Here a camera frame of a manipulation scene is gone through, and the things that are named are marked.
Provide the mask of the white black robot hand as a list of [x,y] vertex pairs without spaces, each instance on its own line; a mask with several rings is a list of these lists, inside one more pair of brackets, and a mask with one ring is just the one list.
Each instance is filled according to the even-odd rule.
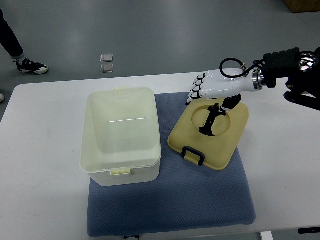
[[226,76],[223,76],[217,69],[198,75],[193,81],[186,105],[188,106],[197,99],[224,98],[218,111],[225,115],[241,101],[241,92],[257,92],[267,85],[261,71],[256,67],[240,77],[236,77],[242,72],[239,68],[225,68],[224,70]]

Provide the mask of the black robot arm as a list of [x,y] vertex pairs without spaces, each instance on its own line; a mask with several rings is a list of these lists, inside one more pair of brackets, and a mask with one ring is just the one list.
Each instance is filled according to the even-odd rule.
[[294,104],[314,110],[320,109],[320,49],[300,51],[298,47],[287,51],[266,53],[261,68],[264,84],[275,88],[277,79],[288,78],[289,91],[284,98]]

